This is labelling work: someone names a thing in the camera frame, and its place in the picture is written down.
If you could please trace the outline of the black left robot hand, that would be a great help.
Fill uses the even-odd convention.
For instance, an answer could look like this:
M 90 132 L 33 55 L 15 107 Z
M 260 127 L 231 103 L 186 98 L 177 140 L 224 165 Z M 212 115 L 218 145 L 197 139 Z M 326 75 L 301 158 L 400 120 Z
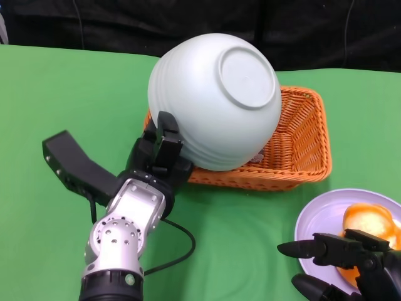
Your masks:
M 120 181 L 137 179 L 160 191 L 166 200 L 162 219 L 171 213 L 177 191 L 189 180 L 194 168 L 192 161 L 181 156 L 183 146 L 175 117 L 160 111 L 157 121 L 151 120 L 135 141 L 126 169 L 118 175 Z

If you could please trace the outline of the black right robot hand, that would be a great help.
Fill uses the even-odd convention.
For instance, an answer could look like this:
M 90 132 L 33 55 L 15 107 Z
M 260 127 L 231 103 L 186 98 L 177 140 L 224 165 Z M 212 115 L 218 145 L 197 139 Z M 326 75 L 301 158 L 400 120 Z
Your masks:
M 313 259 L 318 266 L 357 268 L 359 293 L 348 294 L 319 278 L 297 274 L 293 286 L 308 300 L 400 300 L 400 251 L 389 242 L 360 230 L 345 230 L 340 237 L 315 233 L 312 240 L 291 241 L 277 246 L 280 253 Z

